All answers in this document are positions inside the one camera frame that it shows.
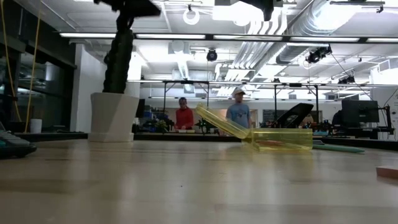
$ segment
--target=ceiling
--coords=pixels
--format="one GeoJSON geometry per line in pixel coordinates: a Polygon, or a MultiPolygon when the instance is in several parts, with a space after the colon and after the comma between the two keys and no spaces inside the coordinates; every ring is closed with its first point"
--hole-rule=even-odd
{"type": "MultiPolygon", "coordinates": [[[[37,14],[39,9],[37,0],[16,0],[30,12],[37,14]]],[[[287,10],[287,22],[292,19],[310,2],[310,0],[296,0],[297,5],[287,10]]],[[[45,22],[60,32],[115,32],[115,20],[117,14],[112,12],[105,4],[93,4],[92,2],[76,2],[74,0],[42,0],[40,8],[45,22]]],[[[209,12],[213,9],[214,0],[203,1],[201,6],[195,9],[201,10],[200,20],[195,25],[188,25],[183,20],[186,5],[170,5],[156,3],[162,7],[160,17],[138,18],[133,24],[134,32],[173,32],[173,33],[203,33],[203,34],[245,34],[250,26],[237,26],[232,21],[215,21],[209,12]]],[[[357,12],[347,23],[343,24],[332,35],[385,35],[397,36],[398,7],[385,8],[384,12],[376,13],[377,7],[367,7],[357,12]]],[[[171,73],[178,69],[177,62],[168,54],[168,46],[171,41],[166,40],[135,40],[134,45],[144,59],[143,75],[153,77],[156,74],[171,73]]],[[[86,48],[102,59],[110,48],[110,40],[86,40],[86,48]]],[[[188,41],[190,52],[195,53],[187,62],[190,70],[214,71],[217,63],[233,61],[242,42],[207,42],[188,41]],[[216,49],[217,62],[207,62],[208,49],[216,49]]],[[[331,44],[333,55],[345,70],[353,69],[357,82],[366,82],[369,77],[369,68],[377,65],[377,62],[385,61],[389,57],[398,56],[398,45],[372,45],[372,44],[331,44]]],[[[336,60],[327,56],[320,63],[311,66],[300,61],[295,66],[288,66],[283,72],[284,79],[295,82],[307,82],[316,80],[322,82],[330,77],[343,74],[343,70],[336,60]]]]}

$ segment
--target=potted plant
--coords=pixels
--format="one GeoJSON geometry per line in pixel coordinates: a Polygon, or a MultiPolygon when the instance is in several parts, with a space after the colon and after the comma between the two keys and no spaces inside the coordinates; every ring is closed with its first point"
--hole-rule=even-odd
{"type": "Polygon", "coordinates": [[[104,2],[113,11],[120,11],[116,20],[117,33],[111,50],[104,59],[107,65],[102,93],[91,95],[90,141],[130,142],[133,139],[132,124],[139,98],[125,95],[127,72],[132,54],[131,26],[135,17],[158,16],[160,10],[149,0],[94,0],[104,2]]]}

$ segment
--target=desk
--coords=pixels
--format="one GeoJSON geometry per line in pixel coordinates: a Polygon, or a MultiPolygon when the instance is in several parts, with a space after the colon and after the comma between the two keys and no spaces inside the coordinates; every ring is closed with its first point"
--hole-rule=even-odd
{"type": "Polygon", "coordinates": [[[0,161],[2,223],[395,223],[398,154],[254,152],[236,142],[38,142],[0,161]]]}

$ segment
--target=yellow translucent tube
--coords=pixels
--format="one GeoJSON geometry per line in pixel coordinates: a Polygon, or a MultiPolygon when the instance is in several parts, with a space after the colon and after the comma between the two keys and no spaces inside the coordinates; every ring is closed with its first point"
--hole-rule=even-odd
{"type": "Polygon", "coordinates": [[[232,134],[237,138],[245,139],[249,136],[250,129],[244,128],[241,125],[225,118],[223,115],[215,110],[206,108],[205,105],[203,105],[202,103],[198,104],[196,112],[212,125],[220,128],[227,133],[232,134]]]}
{"type": "Polygon", "coordinates": [[[312,149],[312,129],[254,128],[251,145],[260,151],[309,151],[312,149]]]}

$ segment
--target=blue object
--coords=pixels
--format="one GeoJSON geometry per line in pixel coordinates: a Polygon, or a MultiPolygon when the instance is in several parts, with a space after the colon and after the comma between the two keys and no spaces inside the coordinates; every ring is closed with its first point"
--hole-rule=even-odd
{"type": "Polygon", "coordinates": [[[226,111],[226,117],[244,128],[249,128],[250,109],[248,105],[235,103],[226,111]]]}

